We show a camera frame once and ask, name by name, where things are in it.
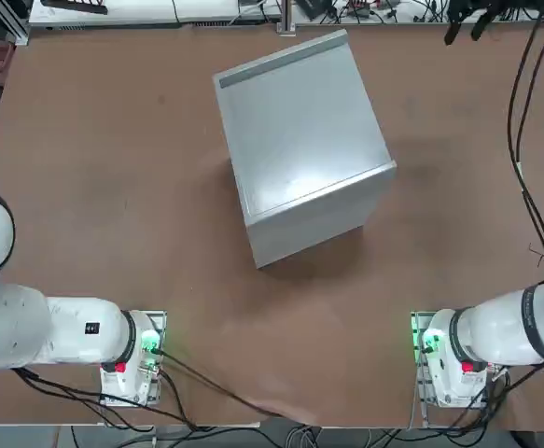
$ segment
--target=brown table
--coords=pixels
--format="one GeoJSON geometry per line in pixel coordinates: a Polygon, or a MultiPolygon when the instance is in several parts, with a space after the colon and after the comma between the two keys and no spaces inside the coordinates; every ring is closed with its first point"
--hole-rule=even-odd
{"type": "MultiPolygon", "coordinates": [[[[406,426],[410,311],[473,305],[544,279],[527,250],[537,237],[505,133],[528,32],[496,27],[474,43],[463,30],[446,48],[443,27],[351,29],[396,181],[364,229],[257,271],[211,77],[327,31],[99,31],[19,48],[0,106],[0,193],[18,226],[2,279],[165,309],[169,350],[297,420],[406,426]]],[[[319,94],[331,103],[340,86],[319,94]]],[[[524,142],[544,216],[544,64],[524,142]]],[[[94,367],[39,370],[98,387],[94,367]]],[[[176,378],[200,423],[259,420],[176,378]]],[[[175,409],[167,392],[161,407],[175,409]]],[[[0,423],[95,421],[0,372],[0,423]]],[[[544,373],[509,397],[500,424],[544,429],[544,373]]]]}

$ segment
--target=gray metal box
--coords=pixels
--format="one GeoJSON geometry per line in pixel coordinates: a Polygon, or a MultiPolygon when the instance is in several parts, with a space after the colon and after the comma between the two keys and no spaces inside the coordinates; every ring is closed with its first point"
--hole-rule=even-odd
{"type": "Polygon", "coordinates": [[[214,82],[258,268],[365,224],[396,163],[345,31],[214,82]]]}

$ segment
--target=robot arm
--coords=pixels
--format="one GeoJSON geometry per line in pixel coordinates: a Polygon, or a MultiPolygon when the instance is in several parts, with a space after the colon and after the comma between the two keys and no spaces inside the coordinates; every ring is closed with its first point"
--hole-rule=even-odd
{"type": "MultiPolygon", "coordinates": [[[[0,270],[14,242],[14,220],[0,197],[0,270]]],[[[115,303],[96,298],[46,298],[29,287],[0,284],[0,369],[99,364],[105,393],[147,404],[159,395],[159,360],[146,348],[160,348],[160,343],[145,312],[120,311],[115,303]]]]}
{"type": "Polygon", "coordinates": [[[544,284],[463,310],[440,310],[421,341],[442,407],[467,407],[487,381],[488,364],[544,361],[544,284]]]}

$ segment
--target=cable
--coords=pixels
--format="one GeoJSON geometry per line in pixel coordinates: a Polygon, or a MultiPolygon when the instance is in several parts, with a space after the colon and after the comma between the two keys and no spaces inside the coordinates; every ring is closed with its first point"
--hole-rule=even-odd
{"type": "Polygon", "coordinates": [[[194,376],[199,378],[202,382],[204,382],[207,385],[211,386],[213,389],[217,390],[218,392],[222,393],[223,395],[226,395],[226,396],[230,397],[231,399],[234,399],[234,400],[240,402],[244,406],[247,406],[247,407],[251,408],[252,410],[257,411],[258,413],[262,413],[262,414],[267,415],[269,417],[283,417],[284,418],[284,416],[279,414],[279,413],[274,413],[274,412],[268,411],[266,409],[263,409],[263,408],[255,405],[253,403],[250,403],[246,399],[243,399],[243,398],[239,397],[235,393],[230,392],[228,389],[225,389],[224,387],[222,387],[218,383],[215,383],[214,381],[207,378],[202,373],[200,373],[200,372],[196,371],[195,369],[191,368],[189,365],[187,365],[186,363],[184,363],[183,361],[181,361],[177,357],[173,357],[172,355],[167,354],[163,350],[154,349],[154,350],[151,351],[151,353],[153,353],[155,355],[161,355],[163,357],[166,357],[166,358],[172,360],[174,363],[178,364],[180,367],[182,367],[183,369],[185,369],[189,373],[193,374],[194,376]]]}
{"type": "Polygon", "coordinates": [[[52,392],[50,390],[46,390],[42,387],[39,387],[38,385],[35,385],[33,384],[27,377],[25,377],[24,375],[21,375],[19,374],[18,372],[16,372],[19,377],[28,385],[30,386],[32,389],[38,391],[38,392],[41,392],[42,394],[44,395],[48,395],[48,396],[51,396],[51,397],[57,397],[57,398],[60,398],[60,399],[68,399],[68,400],[71,400],[71,401],[77,401],[77,402],[81,402],[82,404],[84,404],[87,408],[89,408],[92,412],[96,413],[97,415],[99,415],[101,418],[104,419],[104,421],[110,425],[111,427],[114,427],[116,429],[132,429],[133,431],[135,432],[150,432],[151,430],[147,431],[147,430],[144,430],[144,429],[140,429],[138,427],[134,427],[132,424],[130,424],[129,422],[127,422],[123,417],[122,415],[120,415],[117,411],[115,411],[114,409],[98,402],[98,401],[94,401],[94,400],[91,400],[91,399],[82,399],[80,397],[77,397],[76,395],[74,395],[73,393],[65,390],[65,389],[60,389],[62,390],[62,392],[65,392],[67,395],[62,395],[62,394],[58,394],[56,392],[52,392]],[[91,403],[95,406],[98,406],[98,407],[101,407],[103,409],[106,409],[107,411],[110,411],[111,413],[113,413],[124,425],[125,427],[120,427],[118,425],[116,425],[115,423],[112,423],[112,421],[110,421],[107,417],[105,417],[102,413],[100,413],[99,411],[96,411],[94,410],[91,406],[89,406],[88,403],[91,403]]]}
{"type": "Polygon", "coordinates": [[[233,25],[243,14],[246,14],[248,12],[254,11],[255,9],[259,9],[259,7],[262,7],[267,3],[268,0],[260,0],[256,4],[254,4],[252,7],[246,8],[244,11],[241,11],[241,7],[238,6],[238,16],[236,16],[234,19],[228,22],[228,26],[233,25]]]}
{"type": "Polygon", "coordinates": [[[481,430],[480,436],[475,441],[472,441],[471,443],[461,443],[460,441],[455,441],[451,436],[446,436],[446,438],[448,439],[448,441],[450,441],[454,445],[462,446],[464,448],[469,448],[471,446],[475,446],[478,443],[480,443],[483,440],[483,437],[485,437],[486,431],[487,431],[487,425],[484,425],[483,429],[481,430]]]}
{"type": "Polygon", "coordinates": [[[394,441],[394,439],[400,433],[401,430],[402,429],[398,429],[396,432],[390,435],[388,441],[385,443],[385,445],[382,448],[387,448],[387,446],[394,441]]]}
{"type": "Polygon", "coordinates": [[[539,73],[539,68],[543,62],[544,57],[544,44],[539,52],[537,62],[535,63],[535,68],[533,69],[533,75],[531,76],[531,82],[529,84],[528,92],[526,94],[526,101],[524,103],[523,115],[521,117],[521,123],[518,128],[518,133],[516,135],[516,161],[521,160],[521,139],[523,138],[523,129],[524,122],[526,121],[526,115],[531,105],[531,99],[533,98],[533,89],[535,88],[535,82],[537,81],[537,74],[539,73]]]}
{"type": "Polygon", "coordinates": [[[185,408],[182,405],[182,401],[180,400],[180,394],[178,393],[178,388],[174,384],[174,381],[172,380],[170,375],[167,372],[165,372],[163,369],[160,369],[160,374],[161,374],[161,377],[166,381],[166,383],[168,383],[168,385],[172,389],[172,392],[174,393],[174,399],[176,400],[176,406],[178,407],[178,411],[180,412],[180,416],[187,423],[188,429],[190,429],[191,431],[198,431],[199,427],[197,427],[197,425],[192,423],[188,419],[187,414],[185,413],[185,408]]]}
{"type": "MultiPolygon", "coordinates": [[[[130,399],[125,399],[123,397],[116,397],[114,395],[109,395],[109,394],[104,394],[104,393],[101,393],[101,392],[90,392],[90,391],[87,391],[87,390],[80,390],[80,389],[77,389],[77,388],[74,388],[74,387],[70,387],[68,385],[61,385],[59,383],[55,383],[55,382],[52,382],[52,381],[48,381],[48,380],[44,380],[43,378],[41,378],[39,375],[37,375],[36,373],[33,373],[32,371],[28,371],[26,369],[13,369],[14,372],[16,372],[21,379],[27,379],[29,381],[33,381],[33,382],[36,382],[36,383],[40,383],[42,385],[47,385],[47,386],[50,386],[50,387],[54,387],[54,388],[58,388],[62,391],[68,391],[68,392],[71,392],[73,394],[78,394],[78,395],[85,395],[85,396],[88,396],[88,397],[96,397],[98,398],[99,400],[101,399],[112,399],[112,400],[116,400],[116,401],[121,401],[123,403],[128,403],[128,404],[131,404],[132,406],[134,407],[137,407],[137,408],[140,408],[140,409],[144,409],[146,411],[150,411],[151,413],[157,413],[159,415],[165,415],[167,417],[170,417],[170,418],[173,418],[174,420],[177,420],[181,423],[185,423],[186,422],[183,420],[182,417],[178,416],[178,415],[175,415],[173,413],[167,413],[165,411],[161,411],[159,409],[156,409],[156,408],[152,408],[150,406],[147,406],[145,404],[140,404],[140,403],[137,403],[135,401],[132,401],[130,399]]],[[[111,408],[107,407],[106,408],[108,409],[108,411],[111,411],[111,412],[114,412],[111,408]]]]}
{"type": "Polygon", "coordinates": [[[355,17],[356,17],[356,23],[358,23],[359,25],[361,24],[361,19],[358,18],[358,12],[356,11],[356,5],[355,5],[355,2],[354,0],[348,0],[351,4],[351,6],[353,7],[353,11],[355,12],[355,17]]]}
{"type": "Polygon", "coordinates": [[[189,433],[187,436],[184,436],[181,439],[176,440],[176,442],[170,445],[168,448],[173,448],[184,441],[201,441],[203,439],[209,439],[210,437],[215,437],[220,434],[226,434],[227,432],[238,432],[238,431],[256,432],[261,437],[263,437],[266,441],[268,441],[271,445],[273,445],[275,448],[284,448],[279,443],[276,443],[275,441],[273,441],[273,439],[270,436],[268,436],[266,433],[264,433],[262,430],[257,429],[255,427],[227,427],[224,429],[220,429],[219,431],[216,431],[216,432],[210,432],[208,434],[200,434],[200,435],[199,434],[192,435],[192,433],[189,433]]]}
{"type": "Polygon", "coordinates": [[[265,9],[263,8],[263,5],[259,5],[259,9],[261,9],[261,15],[263,16],[263,20],[265,20],[266,23],[269,23],[270,19],[268,19],[268,16],[265,13],[265,9]]]}
{"type": "Polygon", "coordinates": [[[78,445],[78,441],[77,441],[77,434],[75,434],[75,428],[72,427],[72,426],[70,426],[70,433],[73,436],[73,443],[75,444],[75,447],[80,448],[80,446],[78,445]]]}
{"type": "Polygon", "coordinates": [[[387,432],[387,431],[384,431],[382,429],[382,432],[384,433],[382,435],[382,437],[380,437],[377,441],[374,441],[371,445],[369,446],[366,446],[365,448],[374,448],[375,446],[377,446],[383,439],[385,439],[386,437],[389,437],[390,436],[390,433],[387,432]]]}
{"type": "Polygon", "coordinates": [[[398,17],[396,17],[396,10],[392,7],[392,3],[390,2],[390,0],[385,0],[385,3],[390,7],[391,17],[393,17],[394,21],[398,23],[398,17]]]}
{"type": "MultiPolygon", "coordinates": [[[[514,111],[514,103],[515,103],[515,100],[516,100],[516,94],[517,94],[517,91],[518,91],[520,79],[521,79],[521,77],[523,75],[523,70],[524,70],[524,66],[526,64],[526,59],[528,57],[528,53],[529,53],[531,47],[533,46],[533,42],[534,42],[535,36],[537,34],[537,29],[538,29],[539,25],[542,23],[543,15],[544,15],[544,7],[539,11],[539,14],[538,14],[537,18],[535,19],[533,29],[531,30],[531,35],[529,36],[528,41],[527,41],[526,46],[525,46],[524,51],[523,51],[523,56],[521,58],[521,63],[519,65],[519,69],[518,69],[518,72],[516,74],[516,78],[514,79],[514,84],[512,86],[512,93],[511,93],[510,101],[509,101],[508,119],[507,119],[508,150],[509,150],[510,160],[512,162],[512,168],[514,169],[514,174],[516,174],[518,182],[521,185],[521,188],[523,190],[523,196],[524,196],[524,199],[525,199],[525,202],[526,202],[527,210],[532,209],[532,211],[533,211],[534,218],[535,218],[534,219],[535,231],[537,232],[537,235],[540,235],[541,233],[543,234],[543,238],[541,238],[541,236],[539,236],[539,239],[542,240],[542,241],[544,241],[544,222],[543,222],[543,218],[541,217],[541,214],[539,213],[539,211],[537,209],[537,206],[535,205],[535,202],[533,200],[533,197],[531,196],[531,193],[528,190],[528,187],[524,183],[523,174],[522,174],[521,168],[520,168],[520,147],[517,147],[517,151],[515,153],[514,147],[513,147],[513,144],[512,144],[512,129],[511,128],[512,128],[512,116],[513,116],[513,111],[514,111]]],[[[534,71],[534,77],[537,77],[537,72],[536,71],[534,71]]],[[[532,94],[532,89],[529,88],[528,95],[530,96],[531,94],[532,94]]]]}
{"type": "Polygon", "coordinates": [[[180,23],[180,20],[178,19],[178,11],[176,11],[176,2],[172,0],[172,6],[174,7],[174,17],[176,18],[176,23],[180,23]]]}
{"type": "Polygon", "coordinates": [[[380,20],[380,22],[381,22],[382,24],[385,24],[384,18],[383,18],[380,14],[378,14],[377,12],[373,11],[372,9],[370,9],[369,14],[370,14],[371,16],[377,17],[377,18],[380,20]]]}

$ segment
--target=white shelf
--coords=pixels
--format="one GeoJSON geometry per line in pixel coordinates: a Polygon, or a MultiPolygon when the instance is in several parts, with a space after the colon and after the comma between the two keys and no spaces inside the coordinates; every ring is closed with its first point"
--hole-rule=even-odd
{"type": "MultiPolygon", "coordinates": [[[[398,23],[414,22],[414,17],[422,17],[425,13],[424,1],[420,0],[421,4],[415,3],[412,0],[402,0],[395,5],[397,12],[398,23]]],[[[443,0],[443,5],[447,9],[447,1],[443,0]]],[[[239,14],[237,0],[174,0],[178,19],[183,22],[193,21],[229,21],[239,14]]],[[[337,0],[335,7],[340,12],[341,8],[346,4],[347,0],[337,0]]],[[[442,3],[438,3],[438,11],[441,11],[442,3]]],[[[96,25],[132,25],[132,24],[163,24],[175,23],[176,16],[174,14],[174,6],[171,0],[105,0],[105,5],[108,8],[107,15],[90,14],[87,12],[72,11],[67,9],[58,9],[53,7],[44,7],[39,0],[34,1],[33,9],[29,23],[35,27],[49,26],[96,26],[96,25]]],[[[380,14],[385,23],[395,23],[394,18],[387,18],[386,14],[389,9],[373,9],[380,14]]],[[[261,19],[262,16],[258,10],[251,10],[247,16],[242,16],[245,19],[261,19]]],[[[268,0],[264,5],[264,11],[269,17],[279,17],[280,9],[275,0],[268,0]]],[[[323,16],[320,16],[315,21],[309,19],[302,13],[299,7],[292,6],[292,20],[299,25],[314,25],[318,24],[323,16]]],[[[476,21],[483,11],[477,11],[473,16],[466,21],[476,21]]],[[[537,15],[536,11],[529,11],[533,16],[537,15]]],[[[432,17],[431,13],[425,14],[425,19],[428,21],[432,17]]],[[[519,19],[521,21],[530,20],[523,13],[519,19]]],[[[370,16],[368,19],[360,19],[361,24],[380,24],[381,21],[377,16],[370,16]]],[[[357,23],[355,17],[342,17],[341,23],[354,24],[357,23]]]]}

